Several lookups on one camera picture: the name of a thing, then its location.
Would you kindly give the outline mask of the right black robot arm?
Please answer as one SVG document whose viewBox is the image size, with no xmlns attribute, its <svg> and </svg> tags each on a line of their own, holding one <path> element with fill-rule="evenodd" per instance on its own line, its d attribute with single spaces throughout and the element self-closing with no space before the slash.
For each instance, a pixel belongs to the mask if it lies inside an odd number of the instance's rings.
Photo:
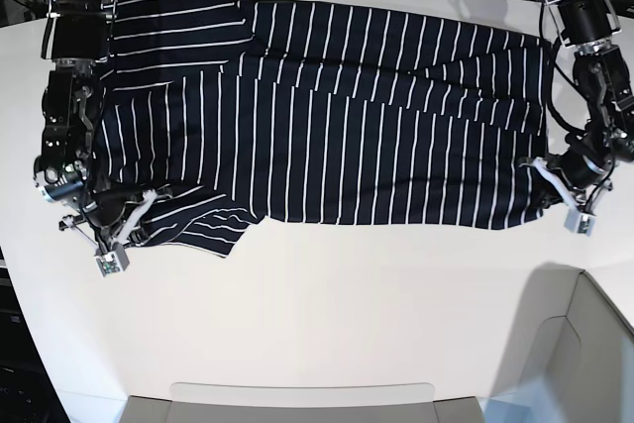
<svg viewBox="0 0 634 423">
<path fill-rule="evenodd" d="M 126 208 L 115 197 L 113 211 L 104 211 L 108 184 L 94 151 L 117 8 L 118 0 L 48 0 L 41 50 L 53 70 L 42 100 L 45 125 L 34 184 L 46 201 L 73 210 L 63 229 L 88 225 L 94 234 L 89 242 L 101 252 L 113 248 Z"/>
</svg>

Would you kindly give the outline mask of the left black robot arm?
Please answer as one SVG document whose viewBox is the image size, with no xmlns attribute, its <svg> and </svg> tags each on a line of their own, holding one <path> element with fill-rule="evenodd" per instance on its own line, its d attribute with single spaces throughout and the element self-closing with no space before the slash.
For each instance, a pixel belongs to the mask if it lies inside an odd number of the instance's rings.
<svg viewBox="0 0 634 423">
<path fill-rule="evenodd" d="M 620 31 L 610 0 L 541 0 L 549 12 L 559 48 L 574 52 L 573 86 L 585 101 L 589 119 L 583 128 L 553 115 L 567 130 L 568 149 L 546 161 L 547 171 L 563 184 L 575 207 L 589 212 L 610 189 L 619 162 L 633 160 L 633 88 L 630 71 L 613 37 Z"/>
</svg>

